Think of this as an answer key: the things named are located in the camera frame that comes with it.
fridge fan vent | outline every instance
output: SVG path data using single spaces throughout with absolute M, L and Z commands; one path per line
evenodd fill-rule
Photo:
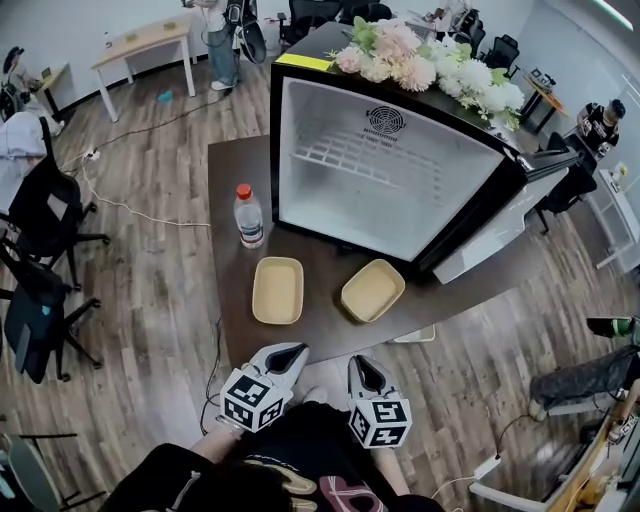
M 373 129 L 383 135 L 398 133 L 405 127 L 404 117 L 397 110 L 389 107 L 377 107 L 367 112 Z

wooden floor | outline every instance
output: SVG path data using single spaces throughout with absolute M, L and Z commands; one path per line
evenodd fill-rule
M 219 93 L 207 89 L 207 73 L 205 63 L 194 68 L 195 98 L 185 97 L 179 67 L 118 88 L 113 91 L 121 114 L 116 124 L 109 122 L 99 97 L 85 103 L 55 143 L 58 163 L 216 100 Z M 98 193 L 154 217 L 208 222 L 207 146 L 269 132 L 269 69 L 244 65 L 243 78 L 216 105 L 103 148 L 99 161 L 87 165 Z M 173 91 L 173 101 L 157 102 L 165 90 Z M 89 200 L 84 182 L 82 189 Z M 411 400 L 415 424 L 399 453 L 416 493 L 431 496 L 447 480 L 471 475 L 494 454 L 499 433 L 526 411 L 532 376 L 611 349 L 610 342 L 588 332 L 585 317 L 638 311 L 640 293 L 631 278 L 616 276 L 613 267 L 594 270 L 597 255 L 589 254 L 578 235 L 597 229 L 588 211 L 550 219 L 546 238 L 537 235 L 537 219 L 531 222 L 529 233 L 544 254 L 542 274 L 437 325 L 432 342 L 386 344 L 369 352 L 397 375 Z M 104 359 L 104 368 L 94 371 L 67 351 L 71 382 L 59 383 L 51 373 L 35 386 L 15 373 L 12 354 L 5 352 L 0 362 L 3 431 L 80 434 L 77 440 L 43 443 L 65 493 L 77 487 L 111 490 L 157 444 L 195 442 L 217 351 L 219 308 L 207 228 L 151 223 L 101 204 L 86 231 L 106 232 L 113 243 L 78 251 L 84 289 L 68 308 L 89 296 L 102 300 L 103 308 L 80 326 L 80 340 Z M 57 269 L 66 276 L 66 260 Z M 0 284 L 11 286 L 6 272 Z M 224 343 L 221 347 L 218 388 L 230 371 Z M 330 401 L 345 408 L 347 361 L 307 367 L 298 395 L 324 384 Z M 577 416 L 516 424 L 505 436 L 504 462 L 491 484 L 543 498 L 575 449 L 584 421 Z M 453 484 L 440 494 L 446 510 L 498 509 L 470 497 L 467 486 Z

black fridge frame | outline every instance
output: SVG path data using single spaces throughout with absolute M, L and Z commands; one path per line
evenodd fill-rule
M 467 135 L 499 152 L 504 158 L 471 199 L 467 201 L 420 254 L 410 262 L 330 235 L 289 224 L 280 219 L 280 113 L 282 111 L 282 92 L 285 78 L 321 83 L 367 96 L 373 100 L 396 105 Z M 408 277 L 428 272 L 437 266 L 502 210 L 529 181 L 526 170 L 515 160 L 519 153 L 514 148 L 455 115 L 418 101 L 404 91 L 394 93 L 391 89 L 380 87 L 378 84 L 365 80 L 355 79 L 352 76 L 321 72 L 277 62 L 271 66 L 270 150 L 271 212 L 274 224 L 299 233 L 313 234 L 338 246 L 352 248 L 372 257 L 383 258 Z

person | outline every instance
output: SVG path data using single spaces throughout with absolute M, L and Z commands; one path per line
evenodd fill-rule
M 607 108 L 598 103 L 589 103 L 578 114 L 578 130 L 583 140 L 601 156 L 620 140 L 620 121 L 626 114 L 624 104 L 615 99 Z
M 234 27 L 227 23 L 224 16 L 227 0 L 189 0 L 185 5 L 207 9 L 206 45 L 214 77 L 211 88 L 214 91 L 232 89 L 238 85 L 239 55 L 233 50 Z
M 391 448 L 366 450 L 354 441 L 348 413 L 326 398 L 313 388 L 256 434 L 218 416 L 190 450 L 155 448 L 101 512 L 444 512 L 434 500 L 410 494 Z
M 46 108 L 33 95 L 41 86 L 41 82 L 29 75 L 27 69 L 20 63 L 20 56 L 24 48 L 14 46 L 4 60 L 2 68 L 2 87 L 10 85 L 17 92 L 18 109 L 22 112 L 31 112 L 37 117 L 44 117 L 49 125 L 52 137 L 57 137 L 64 128 L 64 121 L 56 122 Z
M 638 421 L 633 410 L 640 399 L 639 351 L 640 347 L 629 345 L 599 359 L 534 377 L 529 388 L 529 416 L 543 421 L 552 407 L 598 393 L 613 396 L 624 389 L 627 396 L 609 433 L 609 440 L 618 442 Z

plastic water bottle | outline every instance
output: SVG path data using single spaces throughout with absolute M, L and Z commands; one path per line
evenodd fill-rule
M 251 186 L 243 183 L 236 189 L 236 202 L 233 214 L 240 230 L 242 245 L 248 249 L 257 249 L 264 242 L 262 208 L 251 191 Z

